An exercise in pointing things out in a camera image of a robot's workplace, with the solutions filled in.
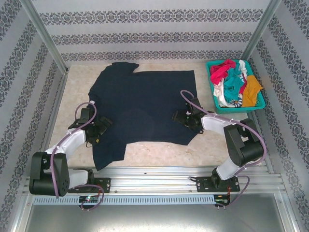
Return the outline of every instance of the orange cloth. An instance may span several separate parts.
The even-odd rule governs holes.
[[[259,91],[262,89],[260,83],[255,76],[250,75],[247,77],[247,86],[242,96],[241,107],[254,107],[256,105],[256,97]]]

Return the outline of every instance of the pink cloth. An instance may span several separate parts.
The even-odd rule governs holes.
[[[240,88],[239,93],[243,94],[243,92],[245,91],[245,88],[247,86],[247,79],[244,77],[244,74],[242,74],[243,76],[243,80],[245,81],[245,83],[243,84],[243,86]]]
[[[222,64],[219,65],[212,65],[211,66],[211,82],[215,85],[218,85],[222,78],[227,77],[227,70],[230,68],[235,68],[236,62],[230,59],[227,59]]]

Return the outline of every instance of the teal cloth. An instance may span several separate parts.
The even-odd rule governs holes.
[[[230,103],[238,99],[240,88],[245,84],[239,63],[236,63],[236,67],[230,68],[227,71],[227,77],[224,80],[224,98],[226,102]]]

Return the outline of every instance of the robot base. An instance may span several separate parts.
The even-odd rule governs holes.
[[[110,189],[111,189],[111,179],[110,178],[93,177],[91,184],[101,186],[104,190],[104,193],[110,193]],[[99,189],[93,188],[93,187],[78,187],[78,188],[71,188],[68,190],[68,193],[98,193],[98,192],[99,192]]]
[[[214,185],[210,176],[191,177],[190,180],[196,183],[197,192],[227,192],[228,188],[230,189],[230,192],[240,191],[237,177],[221,181],[218,187]]]

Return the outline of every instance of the white cloth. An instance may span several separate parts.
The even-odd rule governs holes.
[[[239,68],[240,68],[241,73],[243,74],[244,78],[247,80],[246,63],[241,59],[239,60]]]
[[[214,96],[217,97],[220,107],[235,108],[235,105],[227,103],[225,98],[224,98],[223,83],[224,83],[224,79],[222,79],[218,85],[213,85],[213,94],[214,94]]]

